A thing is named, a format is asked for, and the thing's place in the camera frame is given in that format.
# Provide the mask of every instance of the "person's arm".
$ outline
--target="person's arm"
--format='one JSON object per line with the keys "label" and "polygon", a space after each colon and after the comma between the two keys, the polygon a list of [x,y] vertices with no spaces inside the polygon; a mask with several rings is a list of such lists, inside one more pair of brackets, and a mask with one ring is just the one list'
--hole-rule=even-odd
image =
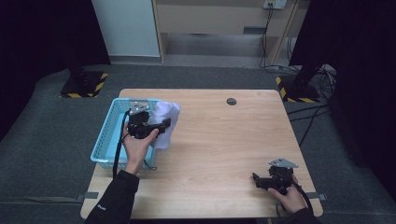
{"label": "person's arm", "polygon": [[[293,175],[293,180],[297,182],[297,178]],[[320,224],[319,220],[306,207],[305,200],[300,192],[293,185],[289,187],[288,193],[282,195],[276,189],[268,189],[268,192],[276,197],[288,210],[292,213],[291,216],[283,220],[282,224],[304,223],[304,224]]]}
{"label": "person's arm", "polygon": [[117,176],[108,185],[104,195],[98,204],[91,210],[85,223],[129,223],[134,195],[139,186],[139,178],[136,176],[141,169],[149,144],[158,134],[154,130],[145,139],[135,139],[131,135],[123,138],[123,145],[128,157],[125,170],[120,170]]}

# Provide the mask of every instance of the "cabinet door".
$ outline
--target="cabinet door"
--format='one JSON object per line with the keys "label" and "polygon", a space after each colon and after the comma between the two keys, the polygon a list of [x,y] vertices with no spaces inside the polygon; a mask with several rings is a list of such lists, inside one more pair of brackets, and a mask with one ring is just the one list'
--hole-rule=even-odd
{"label": "cabinet door", "polygon": [[151,1],[92,0],[110,56],[160,57]]}

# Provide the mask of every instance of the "black-yellow hazard tape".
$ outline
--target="black-yellow hazard tape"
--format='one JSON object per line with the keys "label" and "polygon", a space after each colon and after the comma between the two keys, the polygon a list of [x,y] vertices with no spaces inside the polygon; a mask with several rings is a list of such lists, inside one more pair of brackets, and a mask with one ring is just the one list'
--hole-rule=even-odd
{"label": "black-yellow hazard tape", "polygon": [[102,74],[98,84],[96,85],[94,92],[89,92],[89,93],[69,92],[69,93],[62,94],[61,96],[64,98],[95,97],[99,94],[100,90],[103,88],[103,85],[105,84],[105,80],[106,80],[107,76],[108,76],[108,74],[106,74],[106,73]]}
{"label": "black-yellow hazard tape", "polygon": [[294,102],[294,103],[320,103],[319,98],[290,98],[286,93],[285,86],[282,83],[280,77],[276,78],[276,84],[279,88],[280,97],[284,102]]}

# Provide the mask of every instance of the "black sleeve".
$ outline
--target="black sleeve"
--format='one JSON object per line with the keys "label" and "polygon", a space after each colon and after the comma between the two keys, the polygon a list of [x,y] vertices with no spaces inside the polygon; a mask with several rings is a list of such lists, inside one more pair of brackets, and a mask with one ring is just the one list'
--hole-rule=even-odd
{"label": "black sleeve", "polygon": [[319,220],[308,208],[303,208],[281,222],[282,224],[320,224]]}
{"label": "black sleeve", "polygon": [[138,186],[137,176],[120,170],[98,204],[91,210],[85,223],[129,223]]}

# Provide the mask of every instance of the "gray carpet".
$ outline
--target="gray carpet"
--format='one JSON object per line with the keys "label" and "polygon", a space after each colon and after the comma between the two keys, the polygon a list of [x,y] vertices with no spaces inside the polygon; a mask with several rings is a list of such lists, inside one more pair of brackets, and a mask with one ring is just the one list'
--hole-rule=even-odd
{"label": "gray carpet", "polygon": [[[95,98],[60,98],[66,71],[37,83],[31,101],[0,143],[1,198],[74,198],[84,193],[94,168],[92,148],[111,101],[122,89],[277,89],[276,74],[261,69],[112,65],[88,70],[109,73]],[[285,103],[287,111],[312,105],[317,104]],[[298,141],[308,123],[291,123]],[[315,118],[301,150],[318,192],[328,197],[319,218],[323,223],[396,223],[396,203],[371,170],[349,159],[330,113]],[[81,204],[0,203],[0,223],[82,223],[80,209]]]}

